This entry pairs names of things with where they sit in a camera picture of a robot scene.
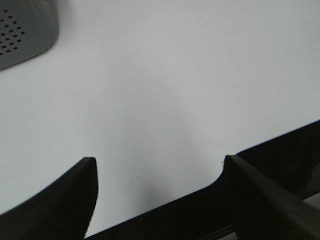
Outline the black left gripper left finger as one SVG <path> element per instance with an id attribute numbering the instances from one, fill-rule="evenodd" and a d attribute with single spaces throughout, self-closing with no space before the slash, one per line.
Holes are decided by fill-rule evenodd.
<path id="1" fill-rule="evenodd" d="M 2 240 L 83 240 L 98 198 L 94 157 L 84 157 L 42 191 L 0 216 Z"/>

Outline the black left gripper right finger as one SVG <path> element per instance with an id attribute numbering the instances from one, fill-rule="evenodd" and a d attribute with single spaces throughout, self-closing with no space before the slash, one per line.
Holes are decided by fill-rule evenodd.
<path id="1" fill-rule="evenodd" d="M 228 217 L 239 240 L 318 240 L 320 211 L 237 155 L 222 172 Z"/>

